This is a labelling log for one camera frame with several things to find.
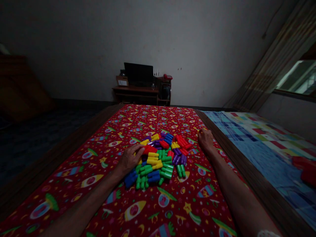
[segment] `white wall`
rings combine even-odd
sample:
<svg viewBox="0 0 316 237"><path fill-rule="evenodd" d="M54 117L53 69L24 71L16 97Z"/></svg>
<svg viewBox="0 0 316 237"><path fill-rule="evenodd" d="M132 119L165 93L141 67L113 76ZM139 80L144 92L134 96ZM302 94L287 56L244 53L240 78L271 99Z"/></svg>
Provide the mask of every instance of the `white wall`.
<svg viewBox="0 0 316 237"><path fill-rule="evenodd" d="M55 98L112 101L124 62L173 76L174 105L221 107L297 0L2 1L0 42L26 55Z"/></svg>
<svg viewBox="0 0 316 237"><path fill-rule="evenodd" d="M271 94L257 114L316 143L316 103Z"/></svg>

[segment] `computer monitor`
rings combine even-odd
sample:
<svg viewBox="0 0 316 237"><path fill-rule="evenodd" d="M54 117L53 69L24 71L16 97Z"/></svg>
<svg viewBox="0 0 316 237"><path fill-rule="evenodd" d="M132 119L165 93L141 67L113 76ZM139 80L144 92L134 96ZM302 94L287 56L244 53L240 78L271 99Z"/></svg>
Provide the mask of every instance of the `computer monitor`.
<svg viewBox="0 0 316 237"><path fill-rule="evenodd" d="M124 63L128 84L140 87L149 87L153 82L153 66Z"/></svg>

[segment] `curtain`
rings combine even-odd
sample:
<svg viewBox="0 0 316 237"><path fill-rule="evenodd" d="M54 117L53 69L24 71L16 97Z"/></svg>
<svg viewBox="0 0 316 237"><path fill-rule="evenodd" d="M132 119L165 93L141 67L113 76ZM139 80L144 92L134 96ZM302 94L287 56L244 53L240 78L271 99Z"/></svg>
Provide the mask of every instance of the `curtain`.
<svg viewBox="0 0 316 237"><path fill-rule="evenodd" d="M316 41L316 1L300 0L247 81L228 102L242 112L257 112L282 77Z"/></svg>

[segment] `red telephone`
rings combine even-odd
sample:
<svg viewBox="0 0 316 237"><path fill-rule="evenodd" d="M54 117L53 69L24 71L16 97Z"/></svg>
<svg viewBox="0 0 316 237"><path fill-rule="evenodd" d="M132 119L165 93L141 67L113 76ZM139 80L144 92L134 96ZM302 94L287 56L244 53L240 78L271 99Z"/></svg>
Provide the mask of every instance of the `red telephone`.
<svg viewBox="0 0 316 237"><path fill-rule="evenodd" d="M169 76L167 74L164 74L164 79L172 80L172 76Z"/></svg>

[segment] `bed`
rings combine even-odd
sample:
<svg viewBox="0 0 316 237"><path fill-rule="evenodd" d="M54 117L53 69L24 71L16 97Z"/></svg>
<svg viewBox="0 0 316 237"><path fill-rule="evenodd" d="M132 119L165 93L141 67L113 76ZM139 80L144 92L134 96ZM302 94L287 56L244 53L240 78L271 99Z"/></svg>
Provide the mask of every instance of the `bed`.
<svg viewBox="0 0 316 237"><path fill-rule="evenodd" d="M215 173L197 143L197 131L204 127L213 131L219 154L284 235L314 234L204 113L146 105L104 109L5 186L0 197L0 234L37 236L97 185L115 167L125 148L163 132L181 134L193 145L187 177L179 179L174 173L169 184L144 191L119 184L83 236L236 236L238 228Z"/></svg>
<svg viewBox="0 0 316 237"><path fill-rule="evenodd" d="M301 180L292 160L316 160L316 146L255 113L204 113L292 208L316 229L316 189Z"/></svg>

